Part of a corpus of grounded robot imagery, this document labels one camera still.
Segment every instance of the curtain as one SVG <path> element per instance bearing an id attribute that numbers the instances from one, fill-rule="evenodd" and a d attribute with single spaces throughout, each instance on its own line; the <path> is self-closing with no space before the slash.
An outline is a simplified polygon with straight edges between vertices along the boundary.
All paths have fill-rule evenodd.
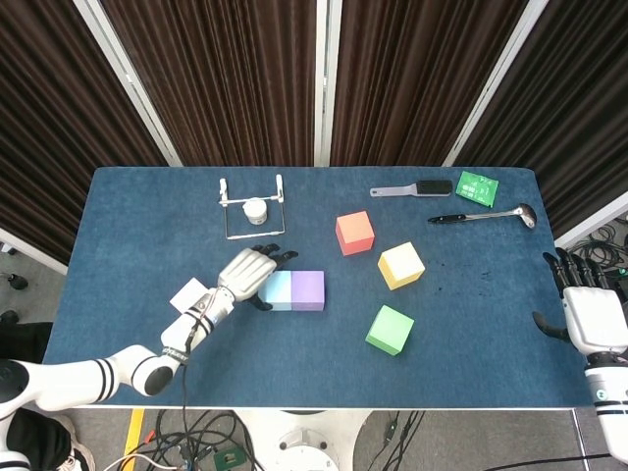
<path id="1" fill-rule="evenodd" d="M 165 162 L 71 0 L 0 17 L 0 227 L 68 263 L 94 170 Z"/>
<path id="2" fill-rule="evenodd" d="M 628 2 L 551 0 L 455 165 L 528 167 L 556 237 L 628 191 Z"/>
<path id="3" fill-rule="evenodd" d="M 343 0 L 332 165 L 440 165 L 526 4 Z"/>
<path id="4" fill-rule="evenodd" d="M 316 0 L 107 0 L 186 165 L 311 165 Z"/>

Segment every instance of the light blue block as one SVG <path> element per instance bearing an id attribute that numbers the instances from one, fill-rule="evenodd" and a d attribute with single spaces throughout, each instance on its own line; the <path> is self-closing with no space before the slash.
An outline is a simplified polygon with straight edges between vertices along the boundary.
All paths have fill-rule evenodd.
<path id="1" fill-rule="evenodd" d="M 274 311 L 290 311 L 292 309 L 290 271 L 273 273 L 258 292 L 262 301 L 273 304 Z"/>

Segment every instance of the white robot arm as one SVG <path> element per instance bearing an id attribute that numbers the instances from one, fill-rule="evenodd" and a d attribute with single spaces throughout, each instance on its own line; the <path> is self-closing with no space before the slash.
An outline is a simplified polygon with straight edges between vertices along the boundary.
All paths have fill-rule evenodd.
<path id="1" fill-rule="evenodd" d="M 275 244 L 245 248 L 219 275 L 211 288 L 161 335 L 164 345 L 157 355 L 133 345 L 103 359 L 36 365 L 0 360 L 0 468 L 29 470 L 25 456 L 7 448 L 7 434 L 15 411 L 34 402 L 43 410 L 56 411 L 108 399 L 120 384 L 143 395 L 160 393 L 170 384 L 180 365 L 234 309 L 237 301 L 249 300 L 268 310 L 257 290 L 279 266 L 297 255 L 279 250 Z"/>
<path id="2" fill-rule="evenodd" d="M 572 343 L 587 357 L 585 376 L 602 425 L 608 451 L 628 464 L 628 326 L 617 294 L 592 260 L 556 250 L 548 253 L 565 313 L 567 329 L 551 327 L 543 315 L 534 320 L 549 337 Z"/>

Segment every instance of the blue tablecloth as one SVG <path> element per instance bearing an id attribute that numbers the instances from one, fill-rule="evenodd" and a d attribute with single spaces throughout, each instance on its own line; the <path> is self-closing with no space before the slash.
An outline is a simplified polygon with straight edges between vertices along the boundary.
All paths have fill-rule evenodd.
<path id="1" fill-rule="evenodd" d="M 178 313 L 170 298 L 191 278 L 208 287 L 244 247 L 276 242 L 299 252 L 286 266 L 323 270 L 323 312 L 258 312 L 248 303 L 192 354 L 188 403 L 239 407 L 564 407 L 589 403 L 583 358 L 543 336 L 532 311 L 564 324 L 543 251 L 550 226 L 533 172 L 466 169 L 499 180 L 495 210 L 526 202 L 518 218 L 452 225 L 427 219 L 487 211 L 460 196 L 371 198 L 372 186 L 418 179 L 457 183 L 462 168 L 107 168 L 96 172 L 85 206 L 46 363 L 109 356 L 134 343 L 161 351 Z M 276 192 L 284 177 L 287 232 L 227 241 L 219 178 L 230 198 Z M 342 257 L 336 217 L 367 210 L 373 249 Z M 251 229 L 239 208 L 234 230 Z M 279 223 L 278 208 L 270 221 Z M 390 291 L 377 268 L 383 250 L 412 241 L 427 270 Z M 364 338 L 386 304 L 414 319 L 392 357 Z M 128 387 L 108 401 L 179 405 L 181 372 L 162 394 Z"/>

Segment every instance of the metal spoon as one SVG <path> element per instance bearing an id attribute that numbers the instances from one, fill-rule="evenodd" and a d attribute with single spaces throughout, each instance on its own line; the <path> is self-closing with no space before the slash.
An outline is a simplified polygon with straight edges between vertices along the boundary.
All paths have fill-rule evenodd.
<path id="1" fill-rule="evenodd" d="M 537 225 L 537 213 L 534 212 L 532 207 L 525 203 L 520 203 L 519 206 L 510 211 L 484 214 L 448 214 L 446 216 L 430 218 L 428 222 L 434 224 L 458 223 L 462 221 L 472 221 L 474 219 L 501 218 L 503 216 L 519 216 L 523 224 L 530 229 L 534 229 Z"/>

